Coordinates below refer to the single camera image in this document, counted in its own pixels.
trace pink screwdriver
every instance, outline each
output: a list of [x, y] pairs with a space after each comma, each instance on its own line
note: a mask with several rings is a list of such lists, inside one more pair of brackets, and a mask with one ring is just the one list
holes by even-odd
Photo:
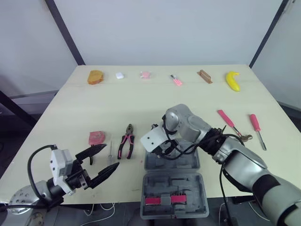
[[243, 142], [246, 142], [246, 141], [251, 140], [251, 139], [253, 138], [252, 135], [245, 135], [245, 136], [243, 136], [243, 135], [238, 131], [238, 129], [235, 128], [234, 123], [233, 123], [233, 122], [231, 121], [231, 119], [225, 114], [225, 112], [224, 112], [223, 110], [218, 110], [217, 112], [218, 112], [218, 114], [222, 117], [222, 119], [224, 119], [224, 121], [225, 121], [231, 128], [233, 128], [233, 129], [237, 132], [237, 134], [240, 136], [240, 139], [241, 139]]
[[252, 125], [253, 125], [253, 127], [254, 127], [254, 130], [257, 131], [258, 134], [259, 134], [260, 143], [261, 143], [261, 145], [262, 145], [262, 148], [264, 149], [264, 151], [266, 151], [267, 148], [266, 148], [266, 146], [265, 146], [265, 144], [264, 144], [264, 141], [263, 141], [263, 139], [262, 139], [262, 137], [261, 137], [261, 134], [260, 134], [260, 130], [261, 130], [261, 129], [260, 129], [260, 127], [259, 127], [259, 123], [258, 123], [258, 121], [257, 121], [256, 115], [255, 115], [255, 114], [251, 114], [251, 115], [250, 115], [250, 119], [251, 119]]

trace metal shaft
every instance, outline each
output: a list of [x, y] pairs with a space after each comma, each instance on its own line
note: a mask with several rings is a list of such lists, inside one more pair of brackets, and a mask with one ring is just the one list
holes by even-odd
[[235, 126], [233, 126], [233, 129], [237, 132], [238, 135], [242, 136], [241, 133], [238, 131], [238, 129], [235, 128]]
[[260, 132], [259, 132], [259, 131], [258, 131], [258, 134], [259, 134], [260, 143], [261, 143], [261, 145], [262, 145], [262, 148], [264, 149], [264, 151], [266, 151], [266, 150], [267, 150], [267, 148], [266, 148], [266, 146], [265, 146], [265, 144], [264, 144], [264, 141], [263, 141], [263, 139], [262, 139], [262, 137], [261, 137], [261, 134], [260, 134]]

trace pink sponge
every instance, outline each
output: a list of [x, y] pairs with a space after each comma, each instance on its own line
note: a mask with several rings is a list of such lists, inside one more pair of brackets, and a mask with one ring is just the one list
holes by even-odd
[[102, 144], [104, 140], [105, 140], [105, 135], [103, 131], [90, 132], [90, 137], [89, 137], [90, 145]]

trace white cable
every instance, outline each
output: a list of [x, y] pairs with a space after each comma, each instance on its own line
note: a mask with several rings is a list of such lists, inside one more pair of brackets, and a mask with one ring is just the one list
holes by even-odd
[[250, 202], [249, 202], [249, 205], [250, 205], [250, 207], [252, 208], [252, 210], [257, 214], [257, 216], [259, 216], [260, 218], [262, 218], [262, 219], [264, 219], [264, 220], [270, 221], [269, 219], [266, 219], [266, 218], [264, 218], [263, 216], [261, 216], [259, 213], [257, 213], [256, 210], [253, 208], [253, 206], [250, 204]]
[[92, 205], [92, 209], [90, 213], [87, 213], [85, 210], [84, 213], [89, 217], [93, 213], [93, 210], [94, 210], [94, 204]]
[[100, 207], [101, 207], [103, 210], [111, 210], [111, 209], [113, 209], [113, 206], [114, 206], [114, 205], [115, 205], [115, 204], [112, 203], [112, 207], [110, 207], [110, 208], [108, 208], [108, 209], [104, 208], [104, 207], [102, 206], [102, 204], [100, 204]]
[[218, 226], [221, 225], [221, 209], [222, 209], [222, 205], [224, 205], [225, 203], [223, 202], [221, 205], [220, 205], [220, 210], [218, 211]]
[[99, 219], [99, 220], [90, 221], [90, 222], [84, 223], [84, 224], [82, 224], [80, 226], [84, 226], [84, 225], [87, 225], [87, 224], [90, 224], [90, 223], [94, 223], [94, 222], [98, 222], [98, 221], [109, 219], [110, 217], [112, 217], [114, 215], [114, 213], [115, 213], [115, 204], [113, 205], [113, 213], [111, 215], [109, 215], [108, 217], [102, 218], [102, 219]]

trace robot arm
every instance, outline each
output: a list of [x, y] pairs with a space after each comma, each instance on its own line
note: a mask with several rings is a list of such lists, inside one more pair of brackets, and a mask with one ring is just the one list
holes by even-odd
[[274, 225], [300, 225], [301, 190], [272, 175], [258, 155], [222, 134], [221, 129], [209, 126], [186, 105], [168, 109], [162, 119], [162, 125], [141, 138], [146, 151], [164, 157], [170, 153], [165, 144], [174, 140], [178, 133], [195, 147], [201, 147], [218, 164], [223, 164], [224, 176], [240, 191], [252, 192]]
[[60, 150], [56, 145], [45, 147], [51, 147], [52, 149], [50, 168], [53, 178], [48, 181], [42, 180], [18, 190], [9, 201], [9, 206], [12, 208], [8, 212], [7, 218], [2, 224], [3, 226], [19, 222], [20, 225], [24, 224], [27, 226], [41, 225], [46, 212], [61, 204], [64, 195], [72, 195], [75, 193], [76, 188], [80, 187], [83, 187], [85, 190], [89, 187], [95, 188], [109, 178], [119, 165], [119, 162], [112, 164], [101, 170], [95, 178], [90, 178], [81, 164], [84, 159], [99, 153], [106, 147], [106, 144], [95, 145], [78, 153], [75, 155], [76, 159], [74, 161], [67, 149]]

